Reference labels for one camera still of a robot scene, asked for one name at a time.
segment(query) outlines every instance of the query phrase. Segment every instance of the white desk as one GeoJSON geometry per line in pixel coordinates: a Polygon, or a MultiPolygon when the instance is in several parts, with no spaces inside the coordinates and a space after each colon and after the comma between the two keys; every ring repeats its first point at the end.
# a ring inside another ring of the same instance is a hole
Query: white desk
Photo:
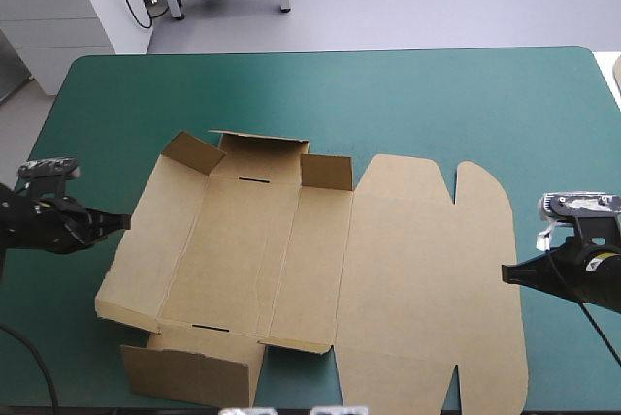
{"type": "MultiPolygon", "coordinates": [[[[130,3],[148,24],[143,1],[130,3]]],[[[0,0],[0,30],[48,95],[58,92],[77,58],[144,54],[152,33],[124,0],[0,0]]]]}

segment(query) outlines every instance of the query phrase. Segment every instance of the white drawer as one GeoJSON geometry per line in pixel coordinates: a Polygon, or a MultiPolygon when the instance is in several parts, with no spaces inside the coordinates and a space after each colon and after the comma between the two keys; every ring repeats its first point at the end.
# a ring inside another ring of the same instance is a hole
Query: white drawer
{"type": "Polygon", "coordinates": [[[0,30],[13,48],[108,47],[99,19],[3,20],[0,30]]]}
{"type": "Polygon", "coordinates": [[[95,54],[114,54],[112,47],[18,48],[17,54],[48,95],[56,95],[73,62],[95,54]]]}
{"type": "Polygon", "coordinates": [[[0,0],[0,20],[97,17],[89,0],[0,0]]]}

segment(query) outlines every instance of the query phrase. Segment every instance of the green table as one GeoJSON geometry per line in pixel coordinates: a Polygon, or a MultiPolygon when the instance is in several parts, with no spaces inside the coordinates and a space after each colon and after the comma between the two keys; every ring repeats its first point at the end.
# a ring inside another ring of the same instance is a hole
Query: green table
{"type": "MultiPolygon", "coordinates": [[[[314,152],[353,155],[357,178],[376,153],[433,158],[451,190],[457,164],[474,160],[509,194],[520,259],[536,253],[543,192],[621,192],[621,115],[583,48],[84,58],[32,157],[77,156],[70,193],[131,212],[165,143],[179,129],[215,142],[212,128],[308,138],[314,152]]],[[[118,241],[68,257],[11,252],[0,320],[35,341],[63,405],[178,405],[129,392],[118,346],[147,335],[95,317],[118,241]]],[[[577,308],[531,290],[522,299],[526,408],[621,409],[618,367],[577,308]]],[[[621,348],[621,317],[596,315],[621,348]]],[[[48,404],[34,363],[4,336],[0,375],[0,403],[48,404]]],[[[332,355],[267,353],[258,403],[339,401],[332,355]]],[[[446,408],[457,406],[453,386],[446,408]]]]}

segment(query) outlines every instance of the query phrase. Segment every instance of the cardboard box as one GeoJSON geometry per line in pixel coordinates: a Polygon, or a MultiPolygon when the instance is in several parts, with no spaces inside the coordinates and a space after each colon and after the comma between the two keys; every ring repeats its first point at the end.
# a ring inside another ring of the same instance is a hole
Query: cardboard box
{"type": "Polygon", "coordinates": [[[349,157],[215,132],[218,148],[180,133],[164,149],[95,301],[152,332],[122,348],[133,391],[249,406],[265,345],[334,345],[345,402],[372,413],[439,411],[456,365],[468,411],[521,411],[512,214],[492,176],[460,165],[453,204],[433,161],[378,155],[354,196],[349,157]]]}

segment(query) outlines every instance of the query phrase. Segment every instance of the box slot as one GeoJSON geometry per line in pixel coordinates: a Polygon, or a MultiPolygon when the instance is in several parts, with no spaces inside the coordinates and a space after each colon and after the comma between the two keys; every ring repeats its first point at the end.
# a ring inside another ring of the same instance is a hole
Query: box slot
{"type": "Polygon", "coordinates": [[[239,180],[249,180],[249,181],[252,181],[252,182],[261,182],[261,183],[264,183],[264,184],[269,184],[270,183],[270,181],[267,180],[267,179],[256,179],[254,177],[239,177],[239,180]]]}
{"type": "Polygon", "coordinates": [[[192,325],[192,328],[201,328],[203,330],[214,330],[214,331],[220,331],[222,333],[228,333],[229,330],[227,330],[226,328],[219,328],[218,326],[207,326],[207,325],[192,325]]]}

